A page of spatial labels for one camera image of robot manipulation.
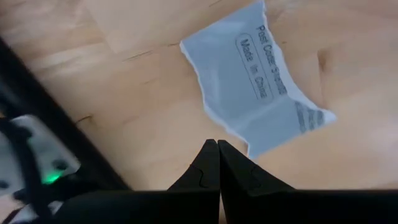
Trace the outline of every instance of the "green led light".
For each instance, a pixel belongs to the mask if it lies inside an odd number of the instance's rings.
[[[43,184],[52,184],[62,176],[62,172],[53,172],[45,177]]]

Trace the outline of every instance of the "wooden floor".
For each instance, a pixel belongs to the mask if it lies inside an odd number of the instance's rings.
[[[0,36],[132,187],[166,189],[206,138],[246,150],[178,43],[250,2],[0,0]],[[256,162],[297,188],[398,187],[398,2],[266,2],[297,85],[338,121]]]

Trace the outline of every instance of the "black cable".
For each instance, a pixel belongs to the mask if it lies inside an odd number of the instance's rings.
[[[15,126],[6,118],[0,118],[0,132],[11,143],[12,151],[21,168],[26,196],[32,205],[33,211],[39,216],[42,222],[49,222],[52,217],[52,212],[48,207],[49,201],[42,185],[34,153],[27,145],[30,132],[25,128]]]

